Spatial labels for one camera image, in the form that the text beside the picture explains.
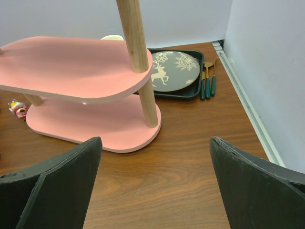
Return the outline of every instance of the plate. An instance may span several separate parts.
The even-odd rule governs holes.
[[[153,89],[171,92],[191,85],[200,73],[198,61],[187,53],[164,51],[152,54]]]

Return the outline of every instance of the white panel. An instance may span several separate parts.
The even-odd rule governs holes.
[[[147,46],[223,39],[232,0],[141,0]],[[115,0],[1,0],[0,46],[38,35],[123,35]]]
[[[224,45],[285,165],[303,173],[304,9],[302,0],[233,0]]]

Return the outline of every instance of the snowflake design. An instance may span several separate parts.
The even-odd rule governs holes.
[[[157,60],[157,62],[164,63],[166,60],[168,60],[168,58],[167,58],[166,54],[160,53],[156,56],[156,60]]]
[[[176,68],[181,68],[181,71],[184,69],[190,71],[192,68],[197,68],[196,64],[190,57],[183,53],[181,53],[180,55],[180,57],[176,57],[176,59],[178,60],[177,62],[175,62],[175,64],[177,65]]]
[[[185,84],[191,84],[192,82],[194,82],[194,80],[188,80],[188,81],[185,81]]]

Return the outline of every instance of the wooden leg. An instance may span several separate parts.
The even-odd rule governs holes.
[[[24,94],[24,96],[34,105],[34,106],[40,106],[43,103],[43,100],[41,97],[31,94]]]
[[[158,125],[158,115],[151,79],[139,90],[139,96],[147,126],[150,128],[156,127]]]
[[[133,71],[148,70],[147,50],[139,0],[116,0]]]

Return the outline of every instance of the brown tabletop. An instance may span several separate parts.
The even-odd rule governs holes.
[[[202,51],[210,62],[217,56],[210,43],[175,48]],[[218,136],[267,157],[220,61],[216,69],[216,96],[210,101],[157,99],[162,127],[152,143],[134,153],[102,153],[85,229],[229,228],[209,139]],[[22,94],[0,91],[0,174],[75,146],[31,131],[9,111],[12,99],[30,104]]]

